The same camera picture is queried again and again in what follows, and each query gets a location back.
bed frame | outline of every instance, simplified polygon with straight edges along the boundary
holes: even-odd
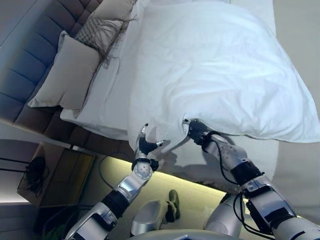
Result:
[[[62,30],[74,36],[102,0],[53,0],[0,72],[0,121],[51,139],[107,153],[112,139],[60,119],[61,107],[27,103],[44,83]]]

white pillow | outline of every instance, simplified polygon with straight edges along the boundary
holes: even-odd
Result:
[[[183,119],[230,135],[320,141],[314,100],[274,34],[240,7],[197,2],[146,7],[128,136],[176,146]]]
[[[28,106],[81,109],[99,62],[96,50],[62,31],[54,64]]]
[[[137,0],[103,0],[90,17],[107,20],[127,20]]]

gray decorative pillow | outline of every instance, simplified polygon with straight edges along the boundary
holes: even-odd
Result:
[[[123,22],[90,17],[75,36],[75,40],[96,49],[100,61],[106,60],[110,46],[118,36]]]

white pillowcase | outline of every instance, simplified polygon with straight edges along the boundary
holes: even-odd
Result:
[[[240,7],[197,2],[144,10],[131,92],[129,141],[188,133],[183,119],[256,139],[320,140],[314,100],[274,34]]]

textured cushion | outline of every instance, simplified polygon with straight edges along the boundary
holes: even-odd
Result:
[[[82,108],[91,79],[99,65],[96,50],[69,37],[63,31],[54,64],[30,107]]]
[[[106,59],[110,45],[117,37],[121,26],[122,22],[118,20],[90,17],[74,39],[96,49],[99,52],[100,60],[103,61]]]
[[[103,0],[91,17],[108,20],[127,20],[136,0]]]

